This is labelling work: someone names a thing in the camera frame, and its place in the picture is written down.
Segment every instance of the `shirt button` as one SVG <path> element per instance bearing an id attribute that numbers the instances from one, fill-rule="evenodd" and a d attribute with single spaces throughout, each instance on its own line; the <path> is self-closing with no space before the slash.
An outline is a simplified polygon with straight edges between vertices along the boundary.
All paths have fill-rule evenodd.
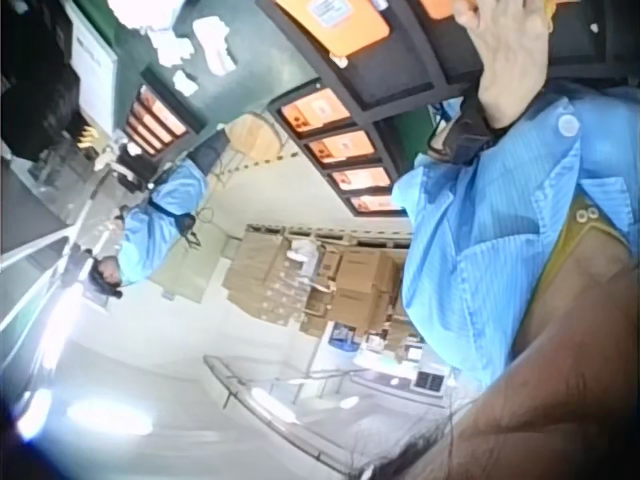
<path id="1" fill-rule="evenodd" d="M 576 220 L 578 223 L 586 223 L 589 220 L 589 214 L 586 210 L 578 210 L 576 212 Z"/>
<path id="2" fill-rule="evenodd" d="M 565 137 L 575 137 L 580 130 L 580 122 L 573 115 L 563 115 L 558 120 L 558 129 Z"/>

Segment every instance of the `fluorescent light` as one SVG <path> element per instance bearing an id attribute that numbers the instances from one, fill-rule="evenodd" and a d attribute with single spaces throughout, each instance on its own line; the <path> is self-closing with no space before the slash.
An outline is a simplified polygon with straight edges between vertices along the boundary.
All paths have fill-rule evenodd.
<path id="1" fill-rule="evenodd" d="M 42 366 L 53 370 L 58 364 L 62 350 L 78 319 L 84 286 L 75 283 L 62 293 L 47 321 L 47 328 L 40 341 Z"/>
<path id="2" fill-rule="evenodd" d="M 113 435 L 143 436 L 153 430 L 147 415 L 109 400 L 81 400 L 67 409 L 67 416 L 85 428 Z"/>
<path id="3" fill-rule="evenodd" d="M 251 396 L 270 414 L 286 423 L 298 423 L 296 414 L 261 388 L 252 388 Z"/>
<path id="4" fill-rule="evenodd" d="M 355 407 L 359 401 L 360 401 L 360 397 L 345 398 L 340 402 L 340 408 L 344 410 L 349 410 L 350 408 Z"/>
<path id="5" fill-rule="evenodd" d="M 44 427 L 49 415 L 49 408 L 51 408 L 51 398 L 51 390 L 46 388 L 38 390 L 33 395 L 27 411 L 16 422 L 18 432 L 25 442 L 38 435 Z"/>
<path id="6" fill-rule="evenodd" d="M 309 383 L 311 381 L 313 381 L 312 378 L 293 378 L 289 380 L 287 383 L 289 385 L 302 385 L 304 383 Z"/>

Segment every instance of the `cable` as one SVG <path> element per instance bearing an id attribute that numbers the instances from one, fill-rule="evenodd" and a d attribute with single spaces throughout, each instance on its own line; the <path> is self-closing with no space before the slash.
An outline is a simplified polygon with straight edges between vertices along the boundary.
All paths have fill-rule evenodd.
<path id="1" fill-rule="evenodd" d="M 213 217 L 215 215 L 215 212 L 213 211 L 213 208 L 211 207 L 203 207 L 200 210 L 198 210 L 198 212 L 196 213 L 196 218 L 198 219 L 198 221 L 200 223 L 205 223 L 205 224 L 213 224 Z"/>

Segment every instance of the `stacked boxes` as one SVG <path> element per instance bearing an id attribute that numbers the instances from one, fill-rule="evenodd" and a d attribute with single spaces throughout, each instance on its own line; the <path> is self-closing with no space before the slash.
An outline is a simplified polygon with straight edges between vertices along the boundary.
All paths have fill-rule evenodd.
<path id="1" fill-rule="evenodd" d="M 311 287 L 302 264 L 287 257 L 289 247 L 283 236 L 247 232 L 222 283 L 229 301 L 266 322 L 302 320 Z"/>
<path id="2" fill-rule="evenodd" d="M 329 322 L 362 337 L 407 319 L 400 299 L 402 253 L 330 246 L 310 269 L 287 257 L 290 248 L 283 236 L 247 232 L 222 284 L 229 301 L 270 323 L 300 321 L 303 333 L 318 338 Z M 315 273 L 309 278 L 303 271 Z"/>
<path id="3" fill-rule="evenodd" d="M 395 296 L 399 269 L 383 250 L 345 251 L 336 276 L 329 319 L 356 328 L 359 334 L 381 330 Z"/>

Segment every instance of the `fingers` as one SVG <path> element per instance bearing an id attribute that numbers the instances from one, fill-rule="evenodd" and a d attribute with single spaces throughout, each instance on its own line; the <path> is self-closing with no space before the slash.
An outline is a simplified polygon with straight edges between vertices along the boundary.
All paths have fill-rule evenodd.
<path id="1" fill-rule="evenodd" d="M 525 0 L 524 8 L 530 15 L 544 15 L 545 5 L 548 1 L 555 0 Z"/>
<path id="2" fill-rule="evenodd" d="M 491 15 L 491 12 L 493 12 L 498 5 L 498 0 L 477 0 L 477 2 L 478 11 L 480 12 L 481 17 Z"/>
<path id="3" fill-rule="evenodd" d="M 480 26 L 480 17 L 468 0 L 454 0 L 453 15 L 456 21 L 468 30 L 476 30 Z"/>

